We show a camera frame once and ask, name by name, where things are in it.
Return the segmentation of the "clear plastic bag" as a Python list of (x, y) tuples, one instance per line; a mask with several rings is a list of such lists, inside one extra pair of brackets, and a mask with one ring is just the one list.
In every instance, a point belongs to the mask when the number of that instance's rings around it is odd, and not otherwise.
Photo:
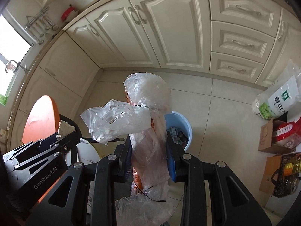
[(152, 73), (123, 82), (127, 100), (110, 100), (81, 114), (92, 138), (102, 144), (128, 135), (132, 146), (131, 196), (115, 202), (118, 225), (162, 225), (175, 207), (168, 201), (165, 115), (171, 113), (168, 84)]

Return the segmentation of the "blue trash bucket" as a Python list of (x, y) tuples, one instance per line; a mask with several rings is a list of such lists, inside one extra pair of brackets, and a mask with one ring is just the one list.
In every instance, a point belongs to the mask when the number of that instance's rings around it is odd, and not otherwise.
[(172, 111), (165, 115), (166, 130), (171, 134), (173, 141), (180, 144), (186, 152), (192, 143), (192, 127), (188, 119), (176, 112)]

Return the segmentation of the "cream kitchen cabinets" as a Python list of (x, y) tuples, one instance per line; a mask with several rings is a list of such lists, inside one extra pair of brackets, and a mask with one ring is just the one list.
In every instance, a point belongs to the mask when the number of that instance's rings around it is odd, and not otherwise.
[(73, 118), (100, 69), (196, 71), (269, 87), (289, 60), (300, 63), (300, 21), (281, 0), (100, 0), (34, 59), (8, 145), (20, 144), (43, 95)]

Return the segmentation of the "white stool seat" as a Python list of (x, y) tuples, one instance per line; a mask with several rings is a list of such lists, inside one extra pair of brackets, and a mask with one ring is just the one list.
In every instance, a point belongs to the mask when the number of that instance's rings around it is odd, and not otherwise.
[(76, 148), (75, 161), (72, 161), (71, 150), (69, 150), (65, 154), (65, 162), (68, 167), (70, 167), (75, 162), (82, 162), (84, 165), (89, 165), (100, 161), (100, 157), (96, 149), (87, 140), (81, 138), (80, 142), (74, 148)]

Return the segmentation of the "round orange table mat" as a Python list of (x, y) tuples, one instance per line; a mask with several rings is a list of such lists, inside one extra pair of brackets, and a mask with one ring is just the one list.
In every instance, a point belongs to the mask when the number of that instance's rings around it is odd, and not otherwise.
[(48, 95), (40, 97), (34, 103), (24, 127), (22, 143), (47, 138), (58, 131), (59, 110), (54, 99)]

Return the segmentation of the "cardboard box with oil bottle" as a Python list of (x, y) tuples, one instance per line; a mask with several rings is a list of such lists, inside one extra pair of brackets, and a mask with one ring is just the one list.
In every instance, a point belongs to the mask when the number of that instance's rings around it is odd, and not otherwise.
[(300, 182), (300, 152), (276, 155), (266, 159), (259, 190), (282, 198), (296, 192)]

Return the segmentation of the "chrome sink faucet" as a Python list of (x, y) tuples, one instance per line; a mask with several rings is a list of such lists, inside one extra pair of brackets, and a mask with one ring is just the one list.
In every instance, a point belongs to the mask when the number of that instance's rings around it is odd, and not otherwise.
[(7, 62), (6, 67), (5, 67), (5, 72), (8, 73), (9, 71), (13, 72), (16, 74), (19, 69), (22, 69), (25, 74), (29, 73), (29, 70), (27, 69), (27, 66), (22, 66), (21, 62), (16, 62), (15, 60), (10, 60)]

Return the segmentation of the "cardboard box with red bag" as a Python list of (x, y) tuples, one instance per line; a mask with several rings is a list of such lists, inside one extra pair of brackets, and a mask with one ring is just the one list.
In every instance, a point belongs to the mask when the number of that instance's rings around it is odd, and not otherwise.
[(284, 154), (300, 144), (300, 119), (297, 122), (270, 120), (261, 126), (258, 151)]

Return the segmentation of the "hanging utensil rack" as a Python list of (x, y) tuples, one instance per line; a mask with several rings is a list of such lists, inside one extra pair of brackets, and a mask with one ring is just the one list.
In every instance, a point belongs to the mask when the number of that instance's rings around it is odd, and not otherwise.
[(59, 25), (56, 24), (48, 15), (49, 6), (42, 8), (35, 16), (26, 15), (26, 32), (39, 45), (54, 36), (59, 31)]

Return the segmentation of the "white green rice bag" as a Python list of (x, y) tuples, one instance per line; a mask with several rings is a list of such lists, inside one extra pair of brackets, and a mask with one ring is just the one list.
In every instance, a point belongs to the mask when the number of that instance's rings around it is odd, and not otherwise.
[(264, 120), (277, 119), (300, 102), (300, 66), (288, 61), (275, 82), (252, 102), (252, 112)]

